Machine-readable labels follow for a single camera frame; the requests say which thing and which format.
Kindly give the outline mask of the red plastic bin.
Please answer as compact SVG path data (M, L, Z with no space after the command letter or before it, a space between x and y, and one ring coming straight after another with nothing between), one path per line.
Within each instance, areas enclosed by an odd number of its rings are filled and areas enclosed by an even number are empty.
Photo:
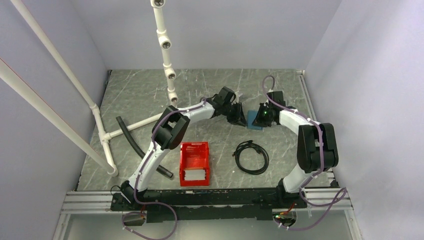
M205 187L210 185L209 143L182 142L180 146L179 183L181 187ZM204 169L206 180L185 181L184 170Z

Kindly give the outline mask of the aluminium rail frame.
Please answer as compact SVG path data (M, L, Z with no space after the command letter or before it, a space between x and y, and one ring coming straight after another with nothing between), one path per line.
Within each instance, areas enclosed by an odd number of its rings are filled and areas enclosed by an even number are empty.
M353 205L349 194L345 188L324 187L324 188L308 188L307 184L314 177L310 178L299 190L299 196L306 203L306 208L293 208L278 211L273 214L274 220L280 228L284 222L288 222L286 229L288 231L297 231L298 226L295 225L294 214L296 211L324 211L325 214L330 211L344 211L350 234L353 239L360 240L362 238L359 225L357 223ZM147 222L147 214L144 209L141 211L111 211L111 202L114 193L120 191L71 191L66 194L64 199L59 224L57 225L54 239L62 240L65 235L68 220L71 215L77 214L121 214L122 224L125 230L129 230L131 224L139 221ZM143 207L149 205L148 202L138 202Z

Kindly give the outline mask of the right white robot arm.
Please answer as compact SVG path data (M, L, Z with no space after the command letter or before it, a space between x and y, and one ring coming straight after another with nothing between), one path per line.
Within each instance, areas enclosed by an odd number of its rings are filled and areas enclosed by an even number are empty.
M297 164L280 180L282 190L275 194L276 203L287 208L309 179L338 165L335 129L330 123L313 121L296 108L287 107L282 91L270 91L266 96L267 102L259 105L252 125L266 128L275 123L297 135Z

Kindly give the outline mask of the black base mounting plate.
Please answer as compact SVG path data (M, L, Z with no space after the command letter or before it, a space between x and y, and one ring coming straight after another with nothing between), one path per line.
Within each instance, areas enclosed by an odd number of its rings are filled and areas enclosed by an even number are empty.
M278 211L291 207L305 209L298 193L284 193L278 187L234 189L147 190L140 199L143 207L129 202L121 193L112 195L113 212L146 213L148 223L186 220L254 219L270 221Z

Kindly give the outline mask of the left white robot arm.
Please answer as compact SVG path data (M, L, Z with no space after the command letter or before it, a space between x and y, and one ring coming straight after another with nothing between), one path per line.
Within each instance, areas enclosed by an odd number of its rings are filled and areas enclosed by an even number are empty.
M203 97L195 105L184 108L168 106L153 126L149 148L139 166L120 186L124 204L131 210L137 210L143 205L143 194L153 173L163 158L180 145L190 124L223 115L228 123L246 127L248 123L242 104L234 102L236 98L236 93L224 86L219 93Z

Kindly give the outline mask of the white PVC pipe frame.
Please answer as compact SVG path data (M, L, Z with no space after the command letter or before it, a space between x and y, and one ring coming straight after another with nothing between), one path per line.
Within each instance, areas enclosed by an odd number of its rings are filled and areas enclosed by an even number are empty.
M26 0L24 5L99 103L107 68L82 18L69 0ZM0 58L82 138L94 117L24 18L8 0L0 3ZM0 84L0 175L4 178L74 176L84 152L7 83Z

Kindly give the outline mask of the white card stack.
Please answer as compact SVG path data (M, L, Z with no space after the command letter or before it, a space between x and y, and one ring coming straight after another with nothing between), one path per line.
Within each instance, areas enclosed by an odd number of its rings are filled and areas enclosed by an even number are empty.
M184 181L204 181L206 180L205 169L185 169L183 175Z

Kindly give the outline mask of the blue card holder wallet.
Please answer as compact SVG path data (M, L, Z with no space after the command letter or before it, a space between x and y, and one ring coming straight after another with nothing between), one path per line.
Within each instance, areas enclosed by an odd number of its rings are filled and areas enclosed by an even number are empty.
M258 111L257 110L249 110L247 112L247 127L246 127L247 129L249 129L249 130L258 130L258 131L262 131L263 130L263 127L253 125L254 120L257 117L257 114L258 114Z

